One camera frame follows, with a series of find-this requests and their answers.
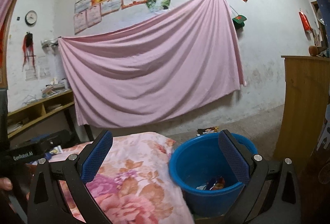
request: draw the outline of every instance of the red tassel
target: red tassel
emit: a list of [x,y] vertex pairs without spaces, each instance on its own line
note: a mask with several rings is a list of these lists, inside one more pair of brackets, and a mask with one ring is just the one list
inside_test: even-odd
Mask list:
[[23,53],[24,53],[24,61],[23,61],[23,67],[22,67],[22,70],[24,69],[24,66],[26,64],[26,61],[30,62],[30,59],[29,57],[32,57],[32,65],[33,65],[33,68],[34,68],[34,71],[36,71],[36,66],[35,66],[35,61],[34,61],[34,51],[33,51],[33,40],[32,40],[32,34],[31,35],[31,40],[29,40],[29,45],[27,47],[27,36],[28,34],[30,33],[27,33],[25,36],[24,36],[24,40],[23,40]]
[[23,61],[23,67],[22,67],[22,70],[23,70],[24,65],[26,64],[26,35],[24,36],[22,49],[23,49],[23,53],[24,53],[24,61]]

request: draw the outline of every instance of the wooden cabinet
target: wooden cabinet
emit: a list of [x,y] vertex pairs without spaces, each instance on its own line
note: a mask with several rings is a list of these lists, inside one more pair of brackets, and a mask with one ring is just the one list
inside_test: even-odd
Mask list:
[[285,104],[274,159],[290,158],[300,172],[317,143],[329,98],[329,58],[282,56]]

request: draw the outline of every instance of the floral blanket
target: floral blanket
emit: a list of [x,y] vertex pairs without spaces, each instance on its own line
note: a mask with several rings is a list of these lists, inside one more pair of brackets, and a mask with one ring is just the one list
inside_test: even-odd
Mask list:
[[[153,132],[113,138],[98,174],[86,186],[114,224],[194,224],[168,172],[174,143]],[[65,160],[87,144],[65,149],[50,161]],[[61,187],[72,214],[84,221],[64,181]]]

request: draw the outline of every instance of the blue bucket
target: blue bucket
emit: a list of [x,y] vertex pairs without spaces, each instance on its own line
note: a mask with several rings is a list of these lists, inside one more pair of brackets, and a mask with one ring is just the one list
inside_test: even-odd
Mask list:
[[[219,133],[193,138],[177,148],[169,162],[172,180],[181,187],[189,208],[202,217],[217,217],[225,214],[244,187],[237,181],[218,146]],[[232,133],[252,154],[257,154],[255,145],[246,137]],[[225,188],[216,191],[197,190],[214,176],[225,179]]]

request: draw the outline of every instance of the wall clock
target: wall clock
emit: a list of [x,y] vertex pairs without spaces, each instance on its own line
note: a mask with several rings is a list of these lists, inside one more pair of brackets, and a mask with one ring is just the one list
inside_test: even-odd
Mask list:
[[37,22],[37,13],[33,10],[29,11],[25,16],[25,23],[32,26]]

